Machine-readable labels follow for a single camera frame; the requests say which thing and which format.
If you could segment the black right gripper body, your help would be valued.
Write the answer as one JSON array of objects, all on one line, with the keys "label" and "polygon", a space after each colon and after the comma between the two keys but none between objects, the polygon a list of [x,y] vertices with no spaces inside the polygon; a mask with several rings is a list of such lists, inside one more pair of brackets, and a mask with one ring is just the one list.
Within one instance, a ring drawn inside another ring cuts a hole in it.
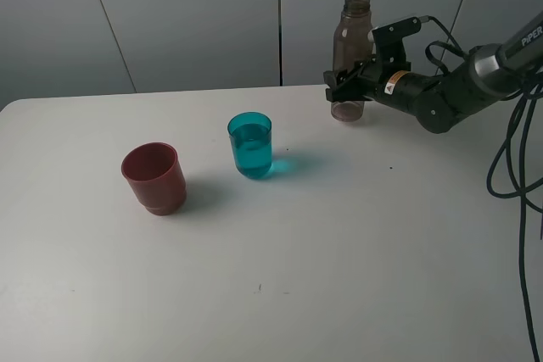
[{"label": "black right gripper body", "polygon": [[358,72],[362,102],[376,102],[392,109],[414,110],[424,90],[424,76],[394,64],[368,60]]}]

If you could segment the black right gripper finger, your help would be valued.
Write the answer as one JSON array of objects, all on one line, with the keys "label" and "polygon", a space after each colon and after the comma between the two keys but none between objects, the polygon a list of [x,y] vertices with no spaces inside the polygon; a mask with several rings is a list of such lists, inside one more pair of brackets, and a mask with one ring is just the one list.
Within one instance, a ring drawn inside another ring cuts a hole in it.
[{"label": "black right gripper finger", "polygon": [[365,61],[355,61],[350,70],[327,70],[323,73],[323,80],[327,86],[341,86],[343,83],[353,81],[366,68]]},{"label": "black right gripper finger", "polygon": [[347,84],[328,87],[325,93],[326,99],[330,103],[365,102],[369,100],[364,89],[357,85]]}]

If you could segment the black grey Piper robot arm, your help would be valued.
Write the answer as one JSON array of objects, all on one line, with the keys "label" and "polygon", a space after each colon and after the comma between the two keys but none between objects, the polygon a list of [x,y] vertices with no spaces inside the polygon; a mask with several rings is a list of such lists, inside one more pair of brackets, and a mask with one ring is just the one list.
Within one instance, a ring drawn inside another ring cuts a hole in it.
[{"label": "black grey Piper robot arm", "polygon": [[502,44],[475,47],[464,53],[441,42],[462,59],[454,70],[440,67],[440,75],[411,70],[403,40],[418,33],[429,16],[410,17],[372,30],[375,53],[352,70],[327,71],[326,98],[331,103],[374,101],[414,116],[435,134],[481,110],[511,97],[542,66],[542,17]]}]

